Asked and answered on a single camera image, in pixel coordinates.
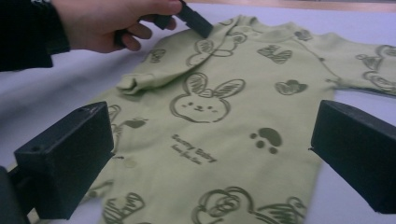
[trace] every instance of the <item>shirt sleeve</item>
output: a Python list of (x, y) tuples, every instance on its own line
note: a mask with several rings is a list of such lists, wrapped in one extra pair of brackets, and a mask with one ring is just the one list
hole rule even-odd
[(0, 0), (0, 71), (52, 67), (30, 0)]

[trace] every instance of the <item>light green fabric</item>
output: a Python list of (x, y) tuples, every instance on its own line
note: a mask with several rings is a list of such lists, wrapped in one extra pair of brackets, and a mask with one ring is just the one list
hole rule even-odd
[(107, 101), (116, 156), (89, 194), (101, 223), (302, 223), (318, 105), (395, 93), (396, 49), (239, 16), (161, 40)]

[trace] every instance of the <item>table surface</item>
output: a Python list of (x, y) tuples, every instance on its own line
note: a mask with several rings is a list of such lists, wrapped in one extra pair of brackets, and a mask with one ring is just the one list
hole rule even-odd
[[(293, 21), (318, 35), (335, 32), (354, 42), (396, 46), (396, 29), (393, 27), (396, 13), (389, 13), (390, 8), (396, 11), (393, 5), (380, 5), (384, 8), (381, 11), (380, 7), (353, 7), (370, 6), (367, 4), (272, 0), (265, 1), (266, 3), (255, 0), (187, 2), (205, 2), (206, 4), (189, 5), (213, 23), (244, 14), (257, 16), (267, 25)], [(217, 5), (215, 2), (229, 4)], [(234, 4), (251, 4), (254, 7)], [(136, 53), (121, 50), (111, 54), (98, 54), (76, 50), (53, 56), (55, 66), (51, 69), (0, 73), (0, 165), (10, 165), (13, 162), (13, 150), (70, 111), (85, 105), (100, 92), (115, 86), (123, 74), (132, 71), (141, 62), (159, 39), (174, 33), (150, 27), (155, 30), (154, 36), (144, 41), (142, 50)], [(186, 28), (179, 22), (177, 31)], [(362, 91), (337, 91), (335, 100), (354, 105), (396, 125), (393, 113), (396, 111), (395, 97)], [(79, 207), (69, 221), (56, 220), (52, 223), (95, 223), (100, 211), (99, 201), (93, 200)], [(323, 163), (305, 224), (338, 223), (390, 224), (396, 223), (396, 215), (375, 213), (356, 191), (330, 166)]]

